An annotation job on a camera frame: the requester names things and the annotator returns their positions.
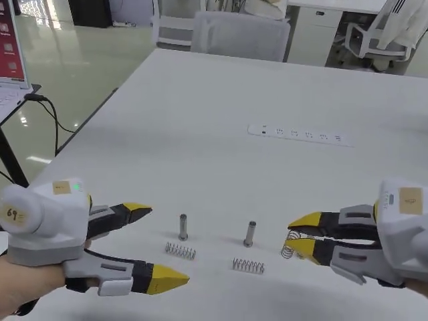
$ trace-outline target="metal spring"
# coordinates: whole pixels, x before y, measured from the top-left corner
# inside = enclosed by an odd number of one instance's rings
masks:
[[[300,234],[297,231],[289,231],[287,235],[287,239],[299,239],[302,237],[302,234]],[[294,250],[291,247],[288,247],[285,243],[284,246],[281,249],[281,256],[284,259],[291,259],[293,257]]]
[[[255,261],[249,261],[246,259],[237,259],[232,260],[232,268],[235,271],[248,272],[254,274],[263,274],[265,271],[265,264]]]
[[[191,249],[190,247],[185,247],[182,245],[167,243],[165,246],[165,251],[169,254],[182,257],[184,259],[192,260],[196,256],[196,249]]]

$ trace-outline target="laptop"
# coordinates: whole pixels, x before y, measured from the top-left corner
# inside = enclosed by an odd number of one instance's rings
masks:
[[[0,0],[0,124],[30,92],[12,0]]]

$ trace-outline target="white cabinet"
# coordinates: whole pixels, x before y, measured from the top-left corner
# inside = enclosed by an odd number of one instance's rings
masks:
[[[324,67],[342,12],[301,7],[287,62]]]

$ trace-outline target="human hand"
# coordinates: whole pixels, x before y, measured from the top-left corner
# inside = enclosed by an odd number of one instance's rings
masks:
[[[419,294],[422,294],[426,298],[428,298],[428,283],[419,280],[406,280],[406,286],[408,289],[413,290]]]
[[[7,255],[0,257],[0,320],[65,284],[62,265],[27,267],[9,263]]]

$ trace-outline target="power outlet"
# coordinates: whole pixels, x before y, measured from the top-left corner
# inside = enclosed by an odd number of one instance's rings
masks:
[[[347,137],[345,137],[343,134],[332,134],[316,132],[315,130],[300,130],[295,128],[282,128],[270,125],[249,125],[247,131],[249,134],[257,136],[302,140],[304,142],[317,142],[320,144],[352,147]]]

